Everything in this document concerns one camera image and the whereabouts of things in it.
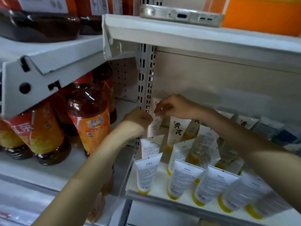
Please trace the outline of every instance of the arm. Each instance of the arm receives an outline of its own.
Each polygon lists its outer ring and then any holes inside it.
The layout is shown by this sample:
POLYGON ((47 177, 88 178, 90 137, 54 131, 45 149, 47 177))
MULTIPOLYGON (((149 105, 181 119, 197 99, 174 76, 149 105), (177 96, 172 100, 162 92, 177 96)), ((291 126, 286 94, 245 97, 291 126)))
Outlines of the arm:
POLYGON ((127 114, 32 226, 82 226, 120 149, 140 136, 151 122, 152 117, 142 110, 127 114))
POLYGON ((182 95, 160 101, 157 116, 197 119, 227 141, 268 185, 301 213, 301 158, 260 137, 212 108, 201 106, 182 95))

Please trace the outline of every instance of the clear phone case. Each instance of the clear phone case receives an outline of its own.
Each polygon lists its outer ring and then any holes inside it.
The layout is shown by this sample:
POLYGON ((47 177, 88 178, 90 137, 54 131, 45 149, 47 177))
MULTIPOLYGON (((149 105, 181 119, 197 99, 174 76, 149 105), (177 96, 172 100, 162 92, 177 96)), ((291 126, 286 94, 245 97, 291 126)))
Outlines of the clear phone case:
POLYGON ((140 17, 216 28, 220 27, 224 20, 223 14, 156 5, 141 5, 140 17))

